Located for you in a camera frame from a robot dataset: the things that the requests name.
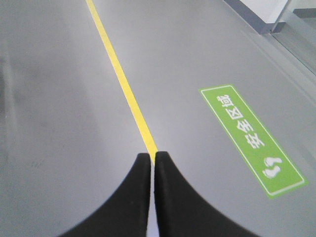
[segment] glass panel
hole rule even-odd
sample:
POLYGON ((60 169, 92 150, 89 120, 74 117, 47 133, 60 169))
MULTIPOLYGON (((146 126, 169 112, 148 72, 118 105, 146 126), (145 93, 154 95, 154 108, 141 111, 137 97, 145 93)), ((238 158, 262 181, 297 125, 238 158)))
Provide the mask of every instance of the glass panel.
POLYGON ((272 35, 316 74, 316 0, 290 1, 281 24, 281 32, 272 35))

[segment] green floor sticker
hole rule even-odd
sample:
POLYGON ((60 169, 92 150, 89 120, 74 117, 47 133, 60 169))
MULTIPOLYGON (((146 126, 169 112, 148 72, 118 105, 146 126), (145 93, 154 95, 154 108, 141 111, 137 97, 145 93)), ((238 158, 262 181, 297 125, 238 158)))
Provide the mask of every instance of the green floor sticker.
POLYGON ((232 85, 200 91, 268 197, 308 183, 232 85))

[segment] gray floor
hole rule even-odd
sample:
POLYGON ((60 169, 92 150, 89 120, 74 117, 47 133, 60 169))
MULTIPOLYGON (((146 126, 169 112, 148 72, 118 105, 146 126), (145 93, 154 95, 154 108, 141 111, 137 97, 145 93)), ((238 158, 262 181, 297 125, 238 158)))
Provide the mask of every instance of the gray floor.
MULTIPOLYGON (((221 0, 95 4, 158 149, 194 188, 263 237, 314 235, 315 76, 221 0), (307 186, 266 196, 199 93, 228 83, 307 186)), ((56 236, 109 197, 145 146, 85 1, 1 1, 0 11, 0 236, 56 236)))

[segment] yellow line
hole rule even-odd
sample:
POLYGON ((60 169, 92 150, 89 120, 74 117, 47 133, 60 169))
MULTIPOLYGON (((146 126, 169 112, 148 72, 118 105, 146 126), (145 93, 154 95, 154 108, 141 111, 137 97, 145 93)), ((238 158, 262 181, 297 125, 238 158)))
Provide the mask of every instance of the yellow line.
POLYGON ((133 113, 133 116, 134 116, 135 121, 137 123, 138 129, 143 137, 143 140, 145 142, 145 145, 147 147, 149 155, 151 156, 153 163, 155 163, 155 155, 156 155, 156 152, 158 151, 158 149, 157 149, 157 146, 155 144, 154 138, 153 138, 152 134, 150 133, 150 130, 146 124, 144 116, 143 116, 143 114, 142 114, 142 112, 137 104, 134 93, 133 93, 133 91, 132 91, 132 89, 127 81, 127 78, 125 76, 123 68, 119 63, 119 59, 118 59, 118 57, 114 51, 114 48, 110 42, 108 34, 106 33, 106 31, 104 29, 104 26, 102 24, 102 21, 100 19, 100 16, 99 16, 96 8, 95 8, 93 0, 86 0, 86 2, 87 2, 88 7, 90 9, 94 23, 98 29, 98 32, 99 32, 100 37, 102 39, 102 42, 105 46, 105 49, 106 49, 106 51, 109 55, 109 58, 112 62, 115 73, 118 77, 118 81, 122 87, 124 94, 125 94, 127 102, 129 104, 129 107, 133 113))

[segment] white footprint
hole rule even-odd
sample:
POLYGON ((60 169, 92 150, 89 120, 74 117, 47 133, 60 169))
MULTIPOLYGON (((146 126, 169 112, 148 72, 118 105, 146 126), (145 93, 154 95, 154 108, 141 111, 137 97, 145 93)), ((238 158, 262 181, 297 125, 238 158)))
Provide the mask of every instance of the white footprint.
POLYGON ((266 177, 268 177, 269 179, 272 179, 274 177, 276 177, 276 175, 281 171, 280 167, 278 167, 277 165, 273 168, 273 169, 265 169, 262 172, 264 173, 264 175, 266 177))
POLYGON ((274 166, 275 163, 282 163, 281 158, 267 157, 264 160, 266 167, 274 166))

